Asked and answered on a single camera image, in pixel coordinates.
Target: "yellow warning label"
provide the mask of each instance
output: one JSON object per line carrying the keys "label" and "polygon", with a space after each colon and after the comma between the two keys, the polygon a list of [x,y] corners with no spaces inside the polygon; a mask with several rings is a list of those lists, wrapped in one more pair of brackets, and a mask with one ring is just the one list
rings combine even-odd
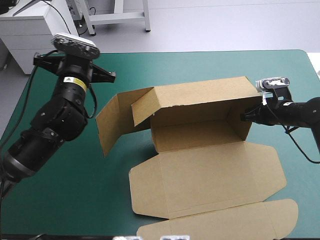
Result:
{"label": "yellow warning label", "polygon": [[64,83],[73,83],[73,84],[77,84],[78,86],[80,86],[84,91],[87,91],[87,86],[86,84],[81,81],[79,78],[76,77],[72,77],[72,76],[66,76],[63,79]]}

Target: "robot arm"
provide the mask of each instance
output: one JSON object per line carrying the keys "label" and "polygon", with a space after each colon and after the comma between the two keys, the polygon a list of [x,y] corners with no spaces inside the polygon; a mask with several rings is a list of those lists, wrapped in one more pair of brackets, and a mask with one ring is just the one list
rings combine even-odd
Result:
{"label": "robot arm", "polygon": [[[262,103],[247,109],[241,118],[243,121],[268,126],[282,125],[289,135],[297,128],[310,128],[320,152],[320,97],[307,102],[293,102],[289,85],[289,79],[286,77],[257,81],[256,88],[258,92],[262,92]],[[303,151],[301,152],[310,162],[319,163],[311,161]]]}
{"label": "robot arm", "polygon": [[51,99],[39,109],[31,127],[4,154],[3,196],[22,179],[31,177],[64,144],[78,137],[88,123],[84,107],[91,83],[113,83],[114,72],[92,63],[100,55],[91,41],[58,33],[52,43],[65,56],[36,57],[34,65],[58,76]]}

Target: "unfolded cardboard box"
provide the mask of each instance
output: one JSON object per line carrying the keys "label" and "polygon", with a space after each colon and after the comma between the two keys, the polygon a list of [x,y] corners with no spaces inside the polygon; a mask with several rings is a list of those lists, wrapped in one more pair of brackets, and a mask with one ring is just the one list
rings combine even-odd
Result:
{"label": "unfolded cardboard box", "polygon": [[246,77],[149,87],[113,97],[96,118],[104,154],[127,133],[151,128],[157,156],[129,173],[132,209],[168,219],[142,226],[206,239],[282,239],[295,227],[290,199],[262,202],[286,185],[277,152],[246,142],[240,114],[261,96]]}

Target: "white floor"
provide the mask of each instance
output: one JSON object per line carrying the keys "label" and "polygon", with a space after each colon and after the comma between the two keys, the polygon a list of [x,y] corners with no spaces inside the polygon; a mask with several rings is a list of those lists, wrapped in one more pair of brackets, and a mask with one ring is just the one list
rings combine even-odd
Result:
{"label": "white floor", "polygon": [[[126,11],[142,8],[141,0],[124,3]],[[97,14],[113,6],[89,4]],[[149,33],[138,22],[97,25],[96,36],[82,37],[104,53],[301,49],[320,71],[320,0],[149,0],[149,6]],[[27,80],[15,61],[0,72],[0,136]]]}

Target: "cable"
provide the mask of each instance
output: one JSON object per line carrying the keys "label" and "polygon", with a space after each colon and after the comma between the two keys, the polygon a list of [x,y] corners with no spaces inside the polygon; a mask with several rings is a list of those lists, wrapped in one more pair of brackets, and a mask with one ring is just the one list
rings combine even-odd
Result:
{"label": "cable", "polygon": [[88,28],[86,28],[86,30],[83,33],[79,33],[79,36],[85,34],[88,31]]}
{"label": "cable", "polygon": [[97,113],[98,101],[97,101],[97,96],[96,96],[96,94],[95,94],[95,91],[94,91],[94,89],[92,88],[91,85],[90,85],[90,87],[89,87],[89,91],[90,91],[91,96],[92,96],[92,98],[93,98],[94,109],[93,109],[92,115],[91,115],[91,116],[88,116],[87,118],[88,118],[88,119],[92,119],[92,118],[96,115],[96,113]]}
{"label": "cable", "polygon": [[[53,54],[53,53],[56,53],[58,52],[58,50],[52,50],[48,53],[46,53],[43,58],[41,59],[41,61],[43,61],[46,57],[48,57],[49,55]],[[29,95],[30,95],[30,90],[31,90],[31,86],[32,86],[32,82],[34,80],[34,76],[35,76],[35,73],[38,69],[38,66],[35,66],[32,70],[32,73],[30,75],[30,78],[29,78],[29,84],[28,84],[28,87],[27,87],[27,90],[26,90],[26,95],[25,95],[25,99],[24,99],[24,103],[23,103],[23,107],[22,107],[22,110],[21,110],[21,113],[19,115],[19,118],[17,120],[17,122],[15,123],[14,127],[11,129],[11,131],[9,132],[8,136],[4,139],[4,141],[0,144],[0,167],[1,167],[1,184],[0,184],[0,240],[2,240],[2,231],[1,231],[1,205],[2,205],[2,200],[3,200],[3,197],[4,197],[4,186],[5,186],[5,181],[7,180],[6,179],[6,171],[5,171],[5,168],[4,168],[4,164],[3,164],[3,160],[2,160],[2,149],[3,147],[5,146],[5,144],[8,142],[8,140],[11,138],[11,136],[13,135],[13,133],[15,132],[15,130],[17,129],[18,125],[20,124],[22,118],[23,118],[23,115],[25,113],[25,110],[26,110],[26,107],[27,107],[27,103],[28,103],[28,99],[29,99]]]}
{"label": "cable", "polygon": [[94,9],[94,14],[93,15],[96,15],[96,12],[97,12],[96,8],[93,6],[93,7],[89,8],[89,10],[91,10],[91,9]]}
{"label": "cable", "polygon": [[46,3],[46,4],[48,4],[48,5],[49,5],[50,7],[52,7],[54,10],[56,10],[56,12],[60,15],[60,17],[61,17],[62,20],[64,21],[64,24],[65,24],[66,28],[68,29],[69,34],[71,34],[70,29],[69,29],[69,27],[68,27],[68,25],[67,25],[67,23],[66,23],[66,20],[65,20],[64,17],[61,15],[61,13],[60,13],[54,6],[52,6],[50,3],[46,2],[45,0],[41,0],[41,1],[44,2],[44,3]]}
{"label": "cable", "polygon": [[280,121],[280,119],[277,117],[277,115],[271,110],[271,108],[268,106],[268,104],[266,105],[267,108],[269,109],[270,113],[277,119],[277,121],[280,123],[280,125],[284,128],[285,133],[289,135],[289,137],[291,138],[291,140],[293,141],[293,143],[296,145],[296,147],[300,150],[300,152],[304,155],[304,157],[313,164],[320,164],[320,161],[313,161],[311,160],[307,154],[301,149],[301,147],[299,146],[299,144],[297,143],[297,141],[294,139],[294,137],[291,135],[291,133],[288,131],[288,129],[286,128],[286,126]]}

